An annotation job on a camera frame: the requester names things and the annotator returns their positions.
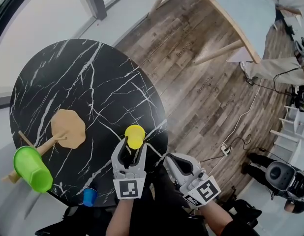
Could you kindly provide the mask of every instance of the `floor board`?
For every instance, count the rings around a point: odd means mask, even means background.
[[[286,58],[293,55],[292,42],[281,22],[278,31],[267,35],[264,59]],[[226,46],[239,37],[205,0],[170,0],[150,19],[145,19],[130,32],[117,48],[137,62],[146,72],[159,93],[167,115],[168,152],[186,153],[200,161],[222,156],[220,146],[233,131],[241,114],[249,110],[259,89],[251,87],[236,63],[227,63],[226,54],[192,66],[200,52],[205,54]],[[265,87],[271,81],[262,81]],[[278,90],[288,86],[278,84]],[[243,116],[237,129],[227,140],[237,136],[252,140],[245,148],[270,149],[274,142],[271,129],[278,130],[286,97],[260,88],[251,111]],[[212,171],[224,197],[235,186],[240,192],[250,181],[241,174],[246,150],[236,139],[231,154],[202,163]]]

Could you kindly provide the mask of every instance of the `green plastic cup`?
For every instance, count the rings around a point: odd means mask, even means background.
[[[40,154],[30,146],[17,149],[13,158],[14,169],[37,192],[48,191],[53,177],[43,163]]]

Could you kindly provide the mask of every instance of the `power strip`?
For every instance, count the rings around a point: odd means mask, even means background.
[[[227,146],[225,144],[222,144],[221,147],[220,147],[221,151],[223,152],[223,154],[225,156],[228,156],[231,152],[231,148],[227,148]]]

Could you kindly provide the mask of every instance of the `blue cup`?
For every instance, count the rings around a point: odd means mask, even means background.
[[[83,192],[83,204],[87,207],[92,207],[94,205],[96,197],[96,190],[92,188],[86,188]]]

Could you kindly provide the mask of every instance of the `round table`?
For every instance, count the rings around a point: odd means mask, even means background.
[[[54,178],[50,191],[65,203],[82,204],[83,190],[94,181],[94,205],[115,204],[111,154],[132,124],[146,132],[147,174],[164,159],[167,125],[159,95],[141,68],[109,45],[71,39],[30,59],[10,102],[16,148],[26,145],[19,130],[36,147],[51,138],[50,120],[58,109],[76,111],[86,124],[86,140],[77,149],[56,144],[42,157]]]

